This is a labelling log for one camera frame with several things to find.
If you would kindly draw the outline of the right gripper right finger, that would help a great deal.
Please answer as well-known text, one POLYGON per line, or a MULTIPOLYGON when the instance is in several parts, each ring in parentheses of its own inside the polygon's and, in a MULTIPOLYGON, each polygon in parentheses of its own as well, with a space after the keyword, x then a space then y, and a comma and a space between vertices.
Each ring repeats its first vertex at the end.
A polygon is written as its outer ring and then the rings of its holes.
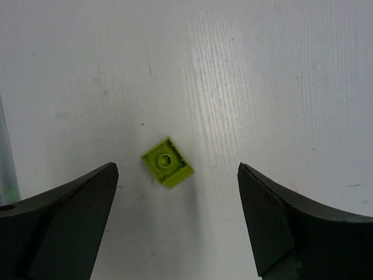
POLYGON ((371 279, 372 218, 309 199, 241 163, 238 186, 262 279, 371 279))

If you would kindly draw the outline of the green lego brick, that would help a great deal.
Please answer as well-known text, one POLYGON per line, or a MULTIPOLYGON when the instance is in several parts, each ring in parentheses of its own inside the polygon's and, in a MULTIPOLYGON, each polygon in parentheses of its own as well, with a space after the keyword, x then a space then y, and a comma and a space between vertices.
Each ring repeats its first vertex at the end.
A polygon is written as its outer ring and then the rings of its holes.
POLYGON ((174 188, 195 172, 170 137, 145 152, 141 159, 157 182, 168 188, 174 188))

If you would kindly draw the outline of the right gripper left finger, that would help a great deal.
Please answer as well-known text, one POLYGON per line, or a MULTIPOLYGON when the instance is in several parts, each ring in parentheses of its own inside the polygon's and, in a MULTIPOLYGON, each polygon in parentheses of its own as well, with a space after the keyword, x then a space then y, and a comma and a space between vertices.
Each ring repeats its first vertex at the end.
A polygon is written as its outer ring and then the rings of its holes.
POLYGON ((1 279, 90 279, 118 183, 109 162, 1 207, 1 279))

